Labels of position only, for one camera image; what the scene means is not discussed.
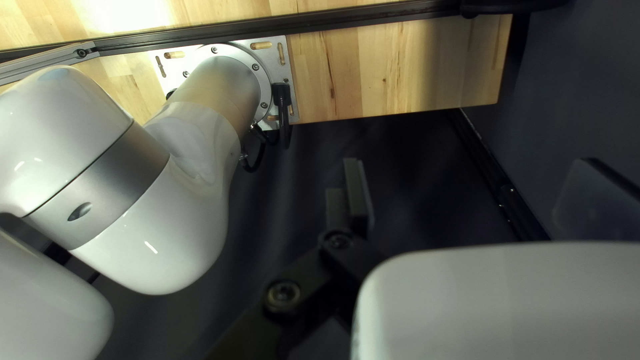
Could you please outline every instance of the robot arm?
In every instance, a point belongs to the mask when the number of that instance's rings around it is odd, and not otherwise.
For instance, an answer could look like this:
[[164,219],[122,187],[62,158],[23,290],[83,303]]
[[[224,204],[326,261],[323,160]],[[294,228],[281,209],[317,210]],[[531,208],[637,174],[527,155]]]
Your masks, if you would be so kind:
[[38,71],[0,96],[0,211],[134,291],[180,290],[222,250],[259,96],[246,65],[211,58],[143,129],[78,70]]

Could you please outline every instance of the black cable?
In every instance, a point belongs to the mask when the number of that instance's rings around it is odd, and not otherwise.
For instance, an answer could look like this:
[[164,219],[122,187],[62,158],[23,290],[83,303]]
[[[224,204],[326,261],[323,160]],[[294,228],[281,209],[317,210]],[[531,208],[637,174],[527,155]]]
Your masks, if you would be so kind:
[[280,123],[280,131],[278,134],[282,141],[282,148],[287,150],[291,143],[291,130],[289,125],[289,109],[285,106],[278,106],[278,121]]
[[242,151],[241,151],[243,158],[240,161],[240,165],[242,165],[242,168],[249,173],[256,172],[260,167],[260,163],[262,162],[262,157],[264,156],[264,149],[266,147],[267,145],[264,142],[260,142],[260,150],[258,150],[258,155],[256,156],[255,161],[253,162],[253,165],[249,165],[249,154],[247,154],[243,144]]
[[278,106],[278,123],[280,124],[280,143],[287,150],[291,142],[291,126],[289,125],[289,105],[291,105],[291,88],[288,84],[271,85],[273,103]]

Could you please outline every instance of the wood grain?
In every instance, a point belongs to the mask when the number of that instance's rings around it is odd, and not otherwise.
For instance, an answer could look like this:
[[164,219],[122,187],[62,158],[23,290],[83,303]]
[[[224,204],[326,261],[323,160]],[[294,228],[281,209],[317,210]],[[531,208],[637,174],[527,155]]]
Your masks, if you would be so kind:
[[495,103],[510,24],[444,17],[292,35],[301,122]]
[[[1,0],[0,49],[383,2]],[[301,122],[494,103],[510,23],[446,17],[291,35]],[[164,102],[153,66],[141,53],[75,65],[141,123]]]

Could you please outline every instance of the bolt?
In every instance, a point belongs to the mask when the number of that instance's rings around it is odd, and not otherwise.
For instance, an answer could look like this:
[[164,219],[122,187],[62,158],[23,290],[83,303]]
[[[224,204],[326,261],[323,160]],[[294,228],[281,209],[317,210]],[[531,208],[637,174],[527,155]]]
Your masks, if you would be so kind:
[[267,304],[277,311],[278,308],[282,310],[283,307],[295,305],[299,299],[300,287],[293,281],[283,280],[271,285],[266,300]]
[[78,49],[76,50],[76,54],[78,54],[78,58],[82,59],[87,55],[87,52],[84,49]]
[[351,238],[345,234],[336,234],[329,238],[329,245],[335,249],[345,249],[351,246]]

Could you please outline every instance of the mounting plate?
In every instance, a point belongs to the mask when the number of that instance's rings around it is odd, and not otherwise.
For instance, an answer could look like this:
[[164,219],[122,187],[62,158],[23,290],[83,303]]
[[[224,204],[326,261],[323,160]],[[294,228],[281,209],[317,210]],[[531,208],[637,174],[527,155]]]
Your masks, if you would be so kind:
[[238,40],[222,44],[191,45],[169,49],[147,51],[160,86],[165,94],[178,88],[200,61],[211,56],[229,56],[251,67],[259,64],[254,74],[260,83],[260,105],[256,109],[255,121],[263,130],[275,130],[278,125],[278,108],[273,104],[270,84],[287,83],[291,87],[289,122],[299,120],[293,74],[289,60],[287,38],[285,36]]

